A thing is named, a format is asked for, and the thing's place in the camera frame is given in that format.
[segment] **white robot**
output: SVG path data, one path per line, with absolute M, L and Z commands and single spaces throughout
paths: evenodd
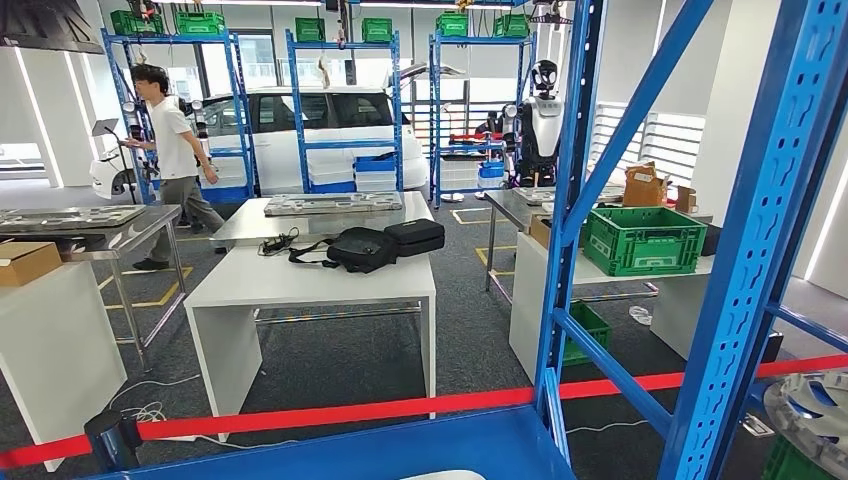
M 557 82 L 557 66 L 542 60 L 533 66 L 536 95 L 518 108 L 521 121 L 521 158 L 516 165 L 522 187 L 549 187 L 556 184 L 559 135 L 563 103 L 551 93 Z

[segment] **man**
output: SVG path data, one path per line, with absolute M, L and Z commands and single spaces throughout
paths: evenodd
M 189 213 L 195 215 L 210 232 L 215 232 L 224 220 L 203 199 L 195 177 L 197 163 L 200 161 L 203 175 L 209 183 L 217 183 L 218 175 L 209 163 L 203 147 L 194 136 L 185 114 L 177 107 L 177 102 L 166 99 L 168 95 L 168 74 L 153 65 L 136 65 L 130 69 L 135 90 L 147 102 L 150 122 L 156 142 L 139 142 L 127 139 L 128 147 L 156 150 L 159 158 L 159 174 L 162 182 L 159 187 L 162 203 L 165 205 L 183 205 Z M 144 260 L 134 263 L 138 270 L 162 270 L 168 268 L 171 258 L 171 244 L 165 229 L 159 232 L 156 244 Z

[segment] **blue shelf upright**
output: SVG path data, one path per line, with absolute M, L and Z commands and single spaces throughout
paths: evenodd
M 203 189 L 203 196 L 212 203 L 238 203 L 260 193 L 259 172 L 256 168 L 256 148 L 253 143 L 253 131 L 250 122 L 244 119 L 248 116 L 247 90 L 244 86 L 244 74 L 242 72 L 241 48 L 238 35 L 223 32 L 218 35 L 153 35 L 153 36 L 127 36 L 112 35 L 105 28 L 101 29 L 103 44 L 106 47 L 106 58 L 109 61 L 109 69 L 112 72 L 112 81 L 118 94 L 118 101 L 123 105 L 128 101 L 141 102 L 133 93 L 133 88 L 128 85 L 121 74 L 120 67 L 112 50 L 113 45 L 121 45 L 124 50 L 127 65 L 132 67 L 133 56 L 130 51 L 131 45 L 204 45 L 219 44 L 224 47 L 224 56 L 227 60 L 227 71 L 229 72 L 230 88 L 233 92 L 233 108 L 235 110 L 236 129 L 238 131 L 240 148 L 211 148 L 210 156 L 215 158 L 241 157 L 244 164 L 245 184 L 231 187 L 213 187 Z M 129 131 L 126 113 L 124 122 Z M 150 120 L 146 114 L 141 115 L 143 136 L 147 140 L 153 139 L 153 130 Z M 151 165 L 156 164 L 153 152 L 144 152 Z M 141 197 L 145 204 L 153 202 L 150 192 L 150 182 L 141 165 L 132 158 L 133 170 L 136 183 L 141 191 Z
M 395 152 L 396 184 L 399 192 L 403 191 L 403 113 L 401 112 L 400 100 L 400 34 L 396 31 L 389 43 L 365 43 L 350 42 L 342 47 L 345 50 L 389 50 L 392 56 L 392 88 L 396 91 L 392 95 L 392 117 L 393 136 L 391 139 L 361 139 L 311 142 L 306 140 L 303 127 L 303 106 L 300 101 L 300 82 L 297 78 L 297 51 L 298 50 L 333 50 L 339 49 L 337 43 L 331 42 L 296 42 L 291 30 L 286 29 L 286 49 L 288 51 L 289 72 L 292 82 L 292 102 L 294 103 L 294 125 L 297 130 L 297 149 L 300 156 L 300 176 L 303 183 L 304 193 L 312 191 L 309 181 L 309 162 L 306 154 L 309 150 L 332 150 L 342 148 L 371 148 L 390 147 Z
M 557 184 L 535 403 L 540 411 L 545 408 L 546 376 L 560 378 L 570 337 L 666 439 L 658 478 L 717 478 L 744 415 L 773 318 L 790 316 L 780 299 L 848 98 L 846 9 L 841 0 L 781 2 L 672 414 L 571 317 L 568 305 L 580 226 L 712 1 L 684 3 L 584 184 L 602 3 L 576 3 L 558 175 L 571 181 Z M 841 340 L 845 347 L 844 339 L 819 335 L 834 344 Z
M 441 93 L 441 65 L 442 65 L 442 45 L 508 45 L 518 47 L 518 85 L 515 93 L 515 106 L 521 104 L 522 93 L 524 86 L 530 81 L 530 72 L 533 69 L 533 64 L 536 63 L 536 32 L 532 32 L 527 37 L 446 37 L 441 34 L 440 30 L 430 35 L 430 50 L 429 50 L 429 74 L 430 74 L 430 202 L 435 198 L 435 208 L 439 208 L 442 204 L 442 193 L 469 193 L 478 192 L 479 188 L 469 188 L 462 190 L 442 190 L 441 178 L 441 159 L 442 153 L 469 153 L 479 150 L 503 150 L 503 142 L 492 142 L 479 145 L 448 145 L 442 146 L 442 93 Z M 529 47 L 529 62 L 527 70 L 524 71 L 524 49 Z

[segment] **green storage bin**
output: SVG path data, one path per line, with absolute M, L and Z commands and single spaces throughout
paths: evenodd
M 588 303 L 574 302 L 568 311 L 577 320 L 577 323 L 586 329 L 592 338 L 601 344 L 605 350 L 609 350 L 609 338 L 612 329 L 597 312 L 592 310 L 592 307 Z M 565 351 L 562 354 L 563 365 L 580 365 L 590 361 L 589 357 L 583 353 L 583 350 L 580 349 L 571 337 L 566 339 Z
M 181 35 L 218 35 L 227 29 L 218 12 L 177 12 L 176 19 Z
M 467 37 L 468 15 L 445 12 L 436 19 L 436 30 L 441 30 L 443 37 Z
M 362 41 L 368 43 L 389 43 L 392 41 L 391 18 L 363 18 Z
M 526 37 L 530 35 L 528 15 L 504 15 L 495 21 L 496 37 Z
M 607 275 L 692 273 L 707 226 L 664 207 L 596 208 L 583 253 Z
M 836 480 L 815 462 L 807 458 L 792 443 L 777 437 L 763 470 L 763 480 Z
M 323 18 L 295 18 L 294 36 L 298 42 L 325 42 Z
M 136 17 L 129 10 L 115 10 L 109 16 L 112 17 L 112 28 L 115 29 L 116 35 L 162 35 L 165 33 L 165 24 L 162 23 L 162 16 L 158 13 L 151 15 L 148 22 Z

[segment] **cardboard box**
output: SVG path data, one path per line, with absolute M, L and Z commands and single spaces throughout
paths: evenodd
M 530 236 L 536 239 L 539 245 L 545 247 L 545 250 L 547 250 L 548 243 L 551 241 L 551 227 L 542 223 L 542 220 L 550 222 L 551 216 L 536 214 L 530 218 Z
M 665 205 L 667 181 L 657 176 L 654 162 L 628 168 L 624 175 L 625 207 L 658 207 Z
M 698 197 L 695 189 L 679 186 L 677 187 L 677 203 L 674 209 L 681 213 L 695 213 L 698 211 Z
M 8 242 L 0 244 L 0 287 L 19 287 L 62 265 L 56 244 Z

